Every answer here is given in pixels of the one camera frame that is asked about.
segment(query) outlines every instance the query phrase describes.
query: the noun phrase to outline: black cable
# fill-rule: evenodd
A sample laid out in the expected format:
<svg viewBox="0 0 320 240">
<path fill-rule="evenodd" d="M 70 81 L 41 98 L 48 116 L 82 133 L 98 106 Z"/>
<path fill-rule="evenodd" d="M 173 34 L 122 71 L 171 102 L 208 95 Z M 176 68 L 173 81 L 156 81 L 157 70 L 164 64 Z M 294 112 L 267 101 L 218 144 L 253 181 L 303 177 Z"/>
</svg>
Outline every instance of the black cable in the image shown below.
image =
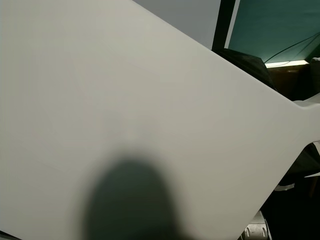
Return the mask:
<svg viewBox="0 0 320 240">
<path fill-rule="evenodd" d="M 288 50 L 288 49 L 290 49 L 290 48 L 292 48 L 292 47 L 294 47 L 294 46 L 296 46 L 296 45 L 298 45 L 298 44 L 300 44 L 300 43 L 302 43 L 302 42 L 304 42 L 304 41 L 306 41 L 306 40 L 308 40 L 308 39 L 311 39 L 311 38 L 313 38 L 314 36 L 317 36 L 317 35 L 319 35 L 319 34 L 320 34 L 320 31 L 317 32 L 316 34 L 314 34 L 314 35 L 312 35 L 312 36 L 310 36 L 310 37 L 302 40 L 302 41 L 299 41 L 299 42 L 297 42 L 297 43 L 295 43 L 295 44 L 293 44 L 293 45 L 291 45 L 291 46 L 288 46 L 287 48 L 285 48 L 285 49 L 277 52 L 275 55 L 273 55 L 273 56 L 271 56 L 270 58 L 268 58 L 268 59 L 267 59 L 266 61 L 264 61 L 263 63 L 264 63 L 264 64 L 267 63 L 270 59 L 273 59 L 275 56 L 279 55 L 280 53 L 284 52 L 285 50 Z"/>
</svg>

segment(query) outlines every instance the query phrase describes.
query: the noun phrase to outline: wire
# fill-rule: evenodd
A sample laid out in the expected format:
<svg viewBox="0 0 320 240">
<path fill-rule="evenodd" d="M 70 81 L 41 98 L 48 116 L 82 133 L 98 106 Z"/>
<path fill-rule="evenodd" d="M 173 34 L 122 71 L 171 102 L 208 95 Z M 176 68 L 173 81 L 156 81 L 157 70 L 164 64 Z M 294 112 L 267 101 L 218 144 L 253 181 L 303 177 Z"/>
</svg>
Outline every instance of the wire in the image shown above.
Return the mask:
<svg viewBox="0 0 320 240">
<path fill-rule="evenodd" d="M 300 43 L 302 43 L 302 42 L 304 42 L 304 41 L 307 41 L 307 40 L 309 40 L 309 39 L 311 39 L 311 38 L 313 38 L 313 37 L 315 37 L 315 36 L 317 36 L 317 35 L 319 35 L 319 34 L 320 34 L 320 31 L 317 32 L 316 34 L 314 34 L 314 35 L 312 35 L 312 36 L 310 36 L 310 37 L 302 40 L 302 41 L 299 41 L 299 42 L 297 42 L 297 43 L 295 43 L 295 44 L 293 44 L 293 45 L 291 45 L 291 46 L 288 46 L 287 48 L 285 48 L 285 49 L 277 52 L 275 55 L 269 57 L 269 58 L 268 58 L 266 61 L 264 61 L 263 63 L 264 63 L 264 64 L 267 63 L 270 59 L 273 59 L 275 56 L 279 55 L 280 53 L 284 52 L 285 50 L 288 50 L 288 49 L 290 49 L 290 48 L 292 48 L 292 47 L 294 47 L 294 46 L 296 46 L 296 45 L 298 45 L 298 44 L 300 44 Z"/>
</svg>

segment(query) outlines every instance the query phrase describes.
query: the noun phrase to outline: white board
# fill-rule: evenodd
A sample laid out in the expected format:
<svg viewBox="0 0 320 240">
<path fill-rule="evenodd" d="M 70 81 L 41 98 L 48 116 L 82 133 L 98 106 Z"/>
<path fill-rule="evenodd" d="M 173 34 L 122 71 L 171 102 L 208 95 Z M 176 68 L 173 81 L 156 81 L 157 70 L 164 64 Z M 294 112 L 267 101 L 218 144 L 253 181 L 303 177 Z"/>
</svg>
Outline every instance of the white board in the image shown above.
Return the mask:
<svg viewBox="0 0 320 240">
<path fill-rule="evenodd" d="M 140 164 L 161 176 L 181 234 L 237 239 L 320 140 L 319 104 L 289 101 L 133 1 L 1 10 L 0 230 L 18 238 L 81 239 L 115 153 L 140 151 L 156 156 Z"/>
</svg>

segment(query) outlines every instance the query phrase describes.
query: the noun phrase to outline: light strip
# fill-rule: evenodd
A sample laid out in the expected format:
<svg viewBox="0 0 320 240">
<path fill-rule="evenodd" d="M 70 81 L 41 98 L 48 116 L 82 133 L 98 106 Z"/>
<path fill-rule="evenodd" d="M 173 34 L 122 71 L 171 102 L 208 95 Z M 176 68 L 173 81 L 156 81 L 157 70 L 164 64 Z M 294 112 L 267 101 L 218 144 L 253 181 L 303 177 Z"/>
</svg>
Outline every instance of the light strip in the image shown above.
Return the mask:
<svg viewBox="0 0 320 240">
<path fill-rule="evenodd" d="M 282 61 L 282 62 L 266 63 L 265 66 L 267 69 L 269 69 L 269 68 L 288 67 L 288 66 L 297 66 L 297 65 L 305 65 L 305 64 L 309 64 L 309 63 L 305 60 L 298 60 L 298 61 Z"/>
</svg>

